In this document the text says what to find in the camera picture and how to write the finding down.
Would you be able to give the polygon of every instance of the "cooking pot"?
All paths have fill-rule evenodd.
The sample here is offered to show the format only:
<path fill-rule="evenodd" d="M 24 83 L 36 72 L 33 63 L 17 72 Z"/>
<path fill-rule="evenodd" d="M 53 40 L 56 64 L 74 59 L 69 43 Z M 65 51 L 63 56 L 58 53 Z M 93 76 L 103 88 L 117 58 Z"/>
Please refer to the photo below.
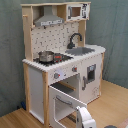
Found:
<path fill-rule="evenodd" d="M 54 52 L 52 51 L 41 51 L 38 54 L 41 62 L 51 62 L 54 60 Z"/>

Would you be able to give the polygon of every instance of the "wall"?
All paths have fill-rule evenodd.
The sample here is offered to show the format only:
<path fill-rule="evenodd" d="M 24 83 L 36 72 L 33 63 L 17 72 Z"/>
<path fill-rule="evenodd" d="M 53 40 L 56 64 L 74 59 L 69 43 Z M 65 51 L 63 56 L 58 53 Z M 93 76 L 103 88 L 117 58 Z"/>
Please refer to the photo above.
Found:
<path fill-rule="evenodd" d="M 128 1 L 90 1 L 86 43 L 106 48 L 103 78 L 128 88 Z M 16 110 L 17 105 L 25 100 L 22 66 L 25 55 L 20 4 L 42 2 L 65 1 L 0 1 L 0 116 Z"/>

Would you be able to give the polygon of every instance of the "stove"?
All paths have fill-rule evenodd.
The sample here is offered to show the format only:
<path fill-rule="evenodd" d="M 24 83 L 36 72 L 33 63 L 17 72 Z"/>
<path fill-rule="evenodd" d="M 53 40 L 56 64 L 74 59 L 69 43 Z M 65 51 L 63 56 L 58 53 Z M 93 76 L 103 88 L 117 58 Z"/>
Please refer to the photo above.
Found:
<path fill-rule="evenodd" d="M 51 65 L 54 65 L 54 64 L 58 64 L 58 63 L 73 59 L 73 57 L 70 57 L 70 56 L 67 56 L 67 55 L 63 55 L 63 54 L 59 54 L 59 55 L 61 56 L 61 59 L 54 58 L 54 61 L 51 61 L 51 62 L 42 62 L 42 61 L 39 60 L 39 58 L 33 59 L 33 61 L 48 67 L 48 66 L 51 66 Z"/>

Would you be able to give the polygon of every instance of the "cabinet door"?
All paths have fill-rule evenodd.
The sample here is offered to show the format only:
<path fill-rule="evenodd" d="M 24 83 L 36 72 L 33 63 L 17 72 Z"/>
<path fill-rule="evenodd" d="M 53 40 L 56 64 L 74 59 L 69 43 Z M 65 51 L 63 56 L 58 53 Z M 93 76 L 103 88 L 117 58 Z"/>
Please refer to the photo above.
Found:
<path fill-rule="evenodd" d="M 49 116 L 53 128 L 66 128 L 58 121 L 74 112 L 78 106 L 87 108 L 87 105 L 81 101 L 54 87 L 49 87 Z"/>
<path fill-rule="evenodd" d="M 89 103 L 99 97 L 102 55 L 82 62 L 80 101 Z"/>

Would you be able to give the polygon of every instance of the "white cabinet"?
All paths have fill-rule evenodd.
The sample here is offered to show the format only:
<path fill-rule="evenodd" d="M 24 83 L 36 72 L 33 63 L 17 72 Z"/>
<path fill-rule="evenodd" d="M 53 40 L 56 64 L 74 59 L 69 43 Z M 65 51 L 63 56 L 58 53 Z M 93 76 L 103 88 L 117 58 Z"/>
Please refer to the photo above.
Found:
<path fill-rule="evenodd" d="M 102 54 L 83 60 L 80 101 L 89 103 L 99 97 Z"/>

